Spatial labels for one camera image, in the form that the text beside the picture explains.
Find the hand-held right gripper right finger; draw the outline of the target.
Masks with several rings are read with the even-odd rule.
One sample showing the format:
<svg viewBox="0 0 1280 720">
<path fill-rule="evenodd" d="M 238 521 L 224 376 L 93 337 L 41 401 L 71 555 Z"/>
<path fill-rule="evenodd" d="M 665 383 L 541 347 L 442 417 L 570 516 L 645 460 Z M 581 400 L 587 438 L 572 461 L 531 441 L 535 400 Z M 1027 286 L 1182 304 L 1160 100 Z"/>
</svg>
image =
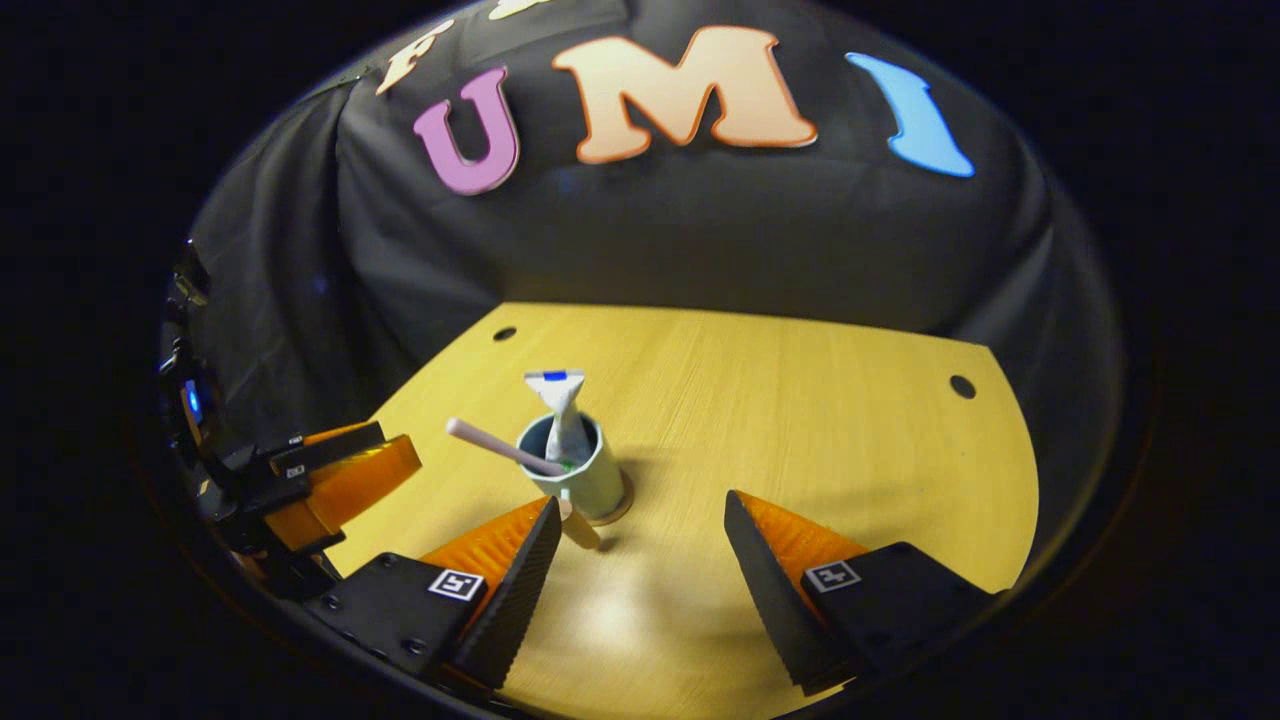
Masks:
<svg viewBox="0 0 1280 720">
<path fill-rule="evenodd" d="M 740 489 L 724 497 L 724 533 L 806 696 L 920 661 L 998 598 L 915 544 L 869 550 Z"/>
</svg>

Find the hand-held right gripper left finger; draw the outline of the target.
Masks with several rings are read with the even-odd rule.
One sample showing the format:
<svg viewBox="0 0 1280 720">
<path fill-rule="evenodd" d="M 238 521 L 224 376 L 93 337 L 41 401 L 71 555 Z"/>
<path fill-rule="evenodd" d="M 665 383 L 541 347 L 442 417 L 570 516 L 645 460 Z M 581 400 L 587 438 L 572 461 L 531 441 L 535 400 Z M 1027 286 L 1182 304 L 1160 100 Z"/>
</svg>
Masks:
<svg viewBox="0 0 1280 720">
<path fill-rule="evenodd" d="M 561 503 L 539 498 L 420 559 L 379 553 L 305 609 L 339 638 L 410 676 L 498 691 L 561 536 Z"/>
</svg>

